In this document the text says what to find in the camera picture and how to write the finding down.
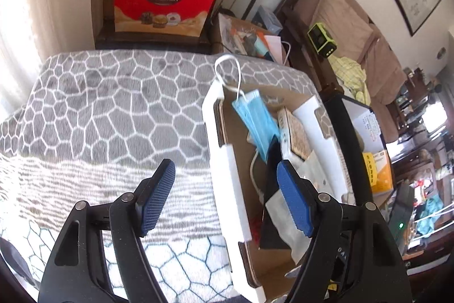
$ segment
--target metal screw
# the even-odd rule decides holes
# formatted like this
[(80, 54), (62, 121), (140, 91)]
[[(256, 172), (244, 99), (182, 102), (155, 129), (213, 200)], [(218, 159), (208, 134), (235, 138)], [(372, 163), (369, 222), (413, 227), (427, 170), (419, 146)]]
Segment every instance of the metal screw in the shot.
[(123, 202), (131, 202), (134, 199), (133, 193), (125, 193), (121, 196)]
[(82, 209), (85, 208), (86, 205), (87, 205), (87, 202), (85, 202), (84, 200), (81, 200), (80, 202), (76, 203), (76, 210), (81, 211)]
[(366, 203), (366, 208), (369, 211), (375, 211), (377, 209), (377, 206), (374, 203), (372, 203), (372, 202), (367, 202)]
[(318, 195), (318, 198), (319, 198), (320, 202), (323, 202), (323, 203), (329, 202), (331, 200), (331, 197), (326, 193), (320, 193)]

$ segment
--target blue gripper pad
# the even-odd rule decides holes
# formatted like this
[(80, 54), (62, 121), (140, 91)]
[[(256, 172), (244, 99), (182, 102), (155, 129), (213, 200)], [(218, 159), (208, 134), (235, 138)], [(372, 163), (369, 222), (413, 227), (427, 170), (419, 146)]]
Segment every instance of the blue gripper pad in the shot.
[(288, 161), (287, 165), (283, 162), (278, 164), (276, 174), (278, 176), (279, 188), (282, 191), (282, 195), (297, 229), (304, 232), (304, 235), (307, 237), (312, 237), (314, 225), (311, 220), (310, 207), (295, 183), (296, 181), (301, 181), (301, 179), (293, 167), (289, 169), (287, 168), (288, 166), (291, 166)]
[(146, 234), (148, 231), (155, 228), (175, 181), (175, 163), (169, 161), (167, 167), (165, 167), (161, 173), (159, 173), (160, 167), (155, 173), (155, 175), (159, 176), (157, 185), (142, 208), (141, 231), (143, 234)]

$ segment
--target surgical mask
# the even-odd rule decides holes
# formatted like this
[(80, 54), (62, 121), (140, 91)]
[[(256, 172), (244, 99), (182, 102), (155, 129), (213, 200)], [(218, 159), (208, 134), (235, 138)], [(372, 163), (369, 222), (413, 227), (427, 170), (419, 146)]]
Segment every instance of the surgical mask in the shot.
[[(223, 61), (232, 59), (236, 62), (238, 68), (238, 87), (228, 86), (222, 77), (217, 72), (217, 67)], [(226, 87), (226, 89), (236, 92), (237, 99), (232, 102), (232, 106), (244, 122), (252, 139), (256, 144), (260, 157), (266, 163), (268, 149), (270, 147), (273, 137), (281, 137), (278, 125), (274, 122), (268, 109), (265, 106), (258, 90), (253, 90), (247, 94), (240, 89), (241, 86), (241, 69), (240, 63), (232, 55), (225, 55), (217, 59), (214, 64), (214, 71), (219, 82)]]

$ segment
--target white charging cable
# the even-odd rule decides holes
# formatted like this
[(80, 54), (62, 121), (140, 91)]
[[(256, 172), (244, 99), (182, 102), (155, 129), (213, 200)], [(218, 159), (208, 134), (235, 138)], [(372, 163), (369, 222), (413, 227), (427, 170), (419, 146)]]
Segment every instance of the white charging cable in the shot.
[(290, 51), (291, 51), (291, 44), (287, 41), (282, 41), (283, 44), (287, 44), (288, 45), (288, 52), (287, 52), (287, 55), (284, 59), (284, 63), (283, 65), (285, 66), (285, 64), (287, 63), (287, 59), (288, 59), (288, 56), (290, 55)]
[(254, 158), (249, 167), (249, 177), (251, 178), (251, 182), (253, 182), (254, 189), (257, 192), (258, 200), (260, 201), (261, 204), (263, 204), (264, 199), (265, 199), (265, 194), (262, 190), (259, 189), (259, 187), (257, 186), (257, 183), (255, 182), (255, 178), (254, 178), (254, 164), (255, 164), (255, 161), (257, 160), (257, 157), (258, 157), (258, 150), (256, 150), (256, 152), (254, 154)]

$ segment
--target brown sofa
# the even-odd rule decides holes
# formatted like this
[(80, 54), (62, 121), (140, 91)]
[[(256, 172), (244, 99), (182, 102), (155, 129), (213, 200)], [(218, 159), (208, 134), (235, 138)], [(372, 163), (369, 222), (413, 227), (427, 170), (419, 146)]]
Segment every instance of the brown sofa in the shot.
[(338, 43), (335, 55), (356, 60), (366, 71), (371, 108), (384, 139), (387, 143), (396, 141), (398, 130), (386, 105), (394, 101), (407, 76), (386, 39), (362, 7), (355, 0), (282, 0), (276, 15), (284, 28), (301, 28), (301, 25), (315, 22), (326, 25)]

